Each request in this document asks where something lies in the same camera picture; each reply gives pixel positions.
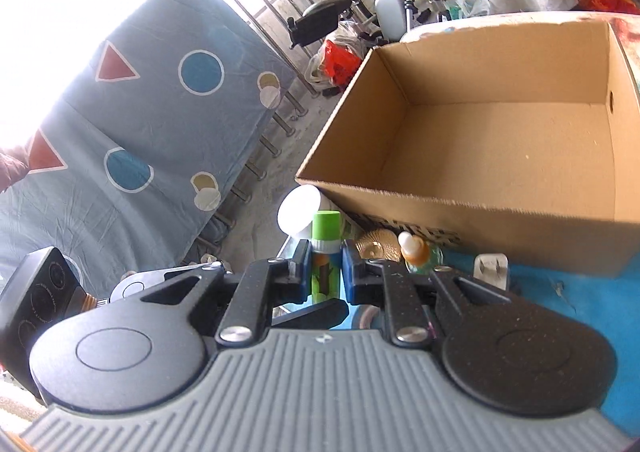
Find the metal railing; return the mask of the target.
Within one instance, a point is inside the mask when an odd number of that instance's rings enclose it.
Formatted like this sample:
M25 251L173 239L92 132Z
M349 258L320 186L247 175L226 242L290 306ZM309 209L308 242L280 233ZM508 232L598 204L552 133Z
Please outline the metal railing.
M239 261L269 254L284 241L276 210L293 188L295 168L322 119L320 94L303 75L312 50L291 46L286 30L288 18L300 17L306 7L319 0L225 1L294 73L276 113L216 214L217 223L226 224L228 230L217 250Z

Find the black speaker box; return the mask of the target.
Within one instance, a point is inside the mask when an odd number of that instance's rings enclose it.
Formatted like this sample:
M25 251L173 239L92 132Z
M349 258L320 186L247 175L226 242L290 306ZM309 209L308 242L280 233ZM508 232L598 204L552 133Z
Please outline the black speaker box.
M86 291L54 246L27 254L1 292L1 365L34 396L29 354L44 331L79 313Z

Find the blue patterned bed sheet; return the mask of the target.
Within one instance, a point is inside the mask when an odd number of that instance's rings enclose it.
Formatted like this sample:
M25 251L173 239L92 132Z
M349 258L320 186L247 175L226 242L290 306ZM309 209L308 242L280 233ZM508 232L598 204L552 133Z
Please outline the blue patterned bed sheet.
M54 246L104 296L175 266L212 221L293 83L223 0L147 0L35 130L1 196L1 274Z

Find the white pill bottle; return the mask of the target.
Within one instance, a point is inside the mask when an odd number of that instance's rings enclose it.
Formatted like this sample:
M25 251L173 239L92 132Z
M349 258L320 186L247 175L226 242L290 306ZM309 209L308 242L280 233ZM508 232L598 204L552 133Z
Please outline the white pill bottle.
M317 187L298 186L280 204L278 226L291 238L310 239L314 215L327 209L330 209L329 203Z

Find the green glue stick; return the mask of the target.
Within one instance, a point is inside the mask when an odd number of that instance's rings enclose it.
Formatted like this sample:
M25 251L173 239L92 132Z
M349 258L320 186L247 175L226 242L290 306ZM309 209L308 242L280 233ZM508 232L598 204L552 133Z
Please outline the green glue stick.
M340 297L342 273L342 217L337 211L318 211L311 225L311 298L320 304Z

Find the red bag on floor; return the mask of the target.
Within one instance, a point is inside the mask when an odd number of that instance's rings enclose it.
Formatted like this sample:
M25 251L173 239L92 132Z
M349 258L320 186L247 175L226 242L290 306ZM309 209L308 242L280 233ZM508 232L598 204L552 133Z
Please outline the red bag on floor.
M362 64L349 48L331 40L324 41L320 55L320 72L335 87L346 88Z

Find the white power adapter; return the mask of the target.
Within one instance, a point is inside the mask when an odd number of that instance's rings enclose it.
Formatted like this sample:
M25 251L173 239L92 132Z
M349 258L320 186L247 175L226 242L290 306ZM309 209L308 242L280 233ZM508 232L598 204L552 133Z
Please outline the white power adapter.
M500 290L509 290L509 261L503 253L478 254L474 259L473 277Z

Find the brown cardboard box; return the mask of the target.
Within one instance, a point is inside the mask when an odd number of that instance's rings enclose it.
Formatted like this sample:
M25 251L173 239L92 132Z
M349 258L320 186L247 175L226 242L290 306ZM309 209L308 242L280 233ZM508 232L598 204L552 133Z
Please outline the brown cardboard box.
M492 16L375 48L296 178L361 224L617 276L639 252L639 20Z

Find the green dropper bottle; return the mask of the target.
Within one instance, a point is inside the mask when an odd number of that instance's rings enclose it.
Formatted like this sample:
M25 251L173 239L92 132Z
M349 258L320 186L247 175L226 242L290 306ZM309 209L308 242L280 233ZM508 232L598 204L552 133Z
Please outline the green dropper bottle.
M428 275L435 267L444 263L442 250L418 235L402 231L398 244L407 269L418 275Z

